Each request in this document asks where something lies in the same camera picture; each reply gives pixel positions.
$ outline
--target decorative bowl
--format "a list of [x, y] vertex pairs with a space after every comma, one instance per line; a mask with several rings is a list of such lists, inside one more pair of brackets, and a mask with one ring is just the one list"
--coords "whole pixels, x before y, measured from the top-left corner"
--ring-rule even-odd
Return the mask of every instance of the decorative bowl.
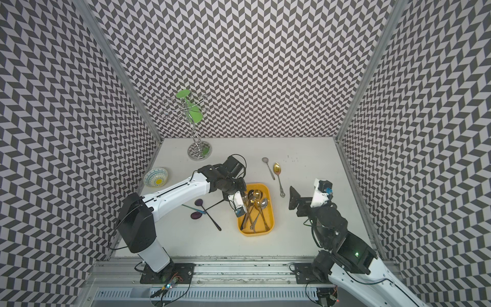
[[143, 182], [147, 187], [159, 188], [167, 182], [169, 176], [167, 170], [163, 167], [156, 167], [150, 170], [144, 177]]

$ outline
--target chevron patterned wall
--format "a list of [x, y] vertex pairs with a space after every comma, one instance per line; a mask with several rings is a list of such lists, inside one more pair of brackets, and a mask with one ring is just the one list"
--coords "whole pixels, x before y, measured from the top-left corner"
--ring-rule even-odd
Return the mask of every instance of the chevron patterned wall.
[[0, 306], [67, 306], [157, 144], [68, 0], [0, 23]]
[[342, 140], [390, 257], [434, 306], [491, 306], [490, 11], [410, 0]]
[[87, 0], [164, 137], [163, 101], [210, 97], [206, 137], [333, 136], [394, 0]]

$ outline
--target black mounting plate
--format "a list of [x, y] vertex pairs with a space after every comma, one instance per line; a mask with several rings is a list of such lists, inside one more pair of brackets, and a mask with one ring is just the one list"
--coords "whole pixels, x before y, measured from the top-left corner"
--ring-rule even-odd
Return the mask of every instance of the black mounting plate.
[[174, 273], [177, 272], [183, 281], [180, 284], [191, 283], [192, 276], [194, 275], [194, 263], [169, 263], [162, 271], [155, 273], [150, 269], [148, 264], [145, 264], [143, 273], [140, 278], [141, 284], [163, 284], [168, 282]]
[[312, 273], [312, 265], [310, 263], [294, 263], [294, 266], [297, 284], [307, 284], [308, 282], [313, 283], [315, 280], [317, 280]]

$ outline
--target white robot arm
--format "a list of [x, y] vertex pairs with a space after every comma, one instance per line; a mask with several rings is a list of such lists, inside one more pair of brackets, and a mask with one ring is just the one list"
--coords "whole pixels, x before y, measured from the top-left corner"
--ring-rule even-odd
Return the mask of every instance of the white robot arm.
[[202, 167], [191, 177], [161, 191], [143, 197], [136, 193], [129, 195], [119, 211], [118, 224], [129, 250], [137, 253], [153, 272], [161, 272], [171, 260], [157, 240], [155, 222], [186, 201], [217, 189], [232, 202], [235, 214], [243, 215], [246, 184], [243, 177], [236, 178], [243, 169], [244, 166], [230, 156], [225, 163]]
[[[230, 156], [223, 165], [202, 167], [166, 189], [143, 197], [133, 193], [124, 200], [118, 230], [130, 251], [138, 253], [156, 274], [157, 283], [164, 282], [163, 276], [173, 263], [157, 240], [155, 222], [186, 201], [217, 189], [233, 203], [235, 214], [242, 216], [246, 212], [242, 199], [246, 184], [237, 175], [243, 168]], [[332, 184], [316, 179], [314, 187], [313, 197], [300, 197], [290, 187], [289, 209], [297, 209], [299, 217], [308, 216], [316, 244], [325, 249], [312, 262], [316, 279], [341, 286], [369, 307], [426, 306], [363, 240], [347, 230], [348, 222], [331, 202]]]
[[426, 306], [392, 274], [373, 249], [347, 230], [348, 222], [331, 199], [332, 184], [327, 180], [314, 181], [313, 197], [300, 197], [290, 187], [289, 209], [297, 209], [299, 217], [308, 217], [312, 237], [326, 250], [319, 251], [312, 262], [316, 279], [342, 287], [368, 307]]

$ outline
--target gold spoon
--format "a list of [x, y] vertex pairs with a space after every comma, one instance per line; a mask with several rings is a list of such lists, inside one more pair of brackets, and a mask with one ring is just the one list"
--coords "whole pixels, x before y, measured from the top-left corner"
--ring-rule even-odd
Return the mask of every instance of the gold spoon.
[[256, 197], [257, 205], [259, 207], [259, 214], [263, 218], [264, 229], [265, 229], [265, 231], [269, 231], [270, 230], [270, 227], [268, 226], [268, 224], [266, 224], [266, 219], [264, 218], [263, 208], [261, 207], [261, 204], [259, 202], [261, 200], [261, 198], [263, 198], [263, 192], [261, 192], [260, 190], [255, 190], [254, 191], [254, 196]]
[[285, 192], [283, 192], [283, 187], [281, 186], [281, 181], [279, 180], [279, 175], [281, 173], [281, 166], [279, 166], [278, 162], [273, 164], [273, 172], [278, 176], [278, 182], [279, 182], [279, 195], [281, 197], [285, 197]]

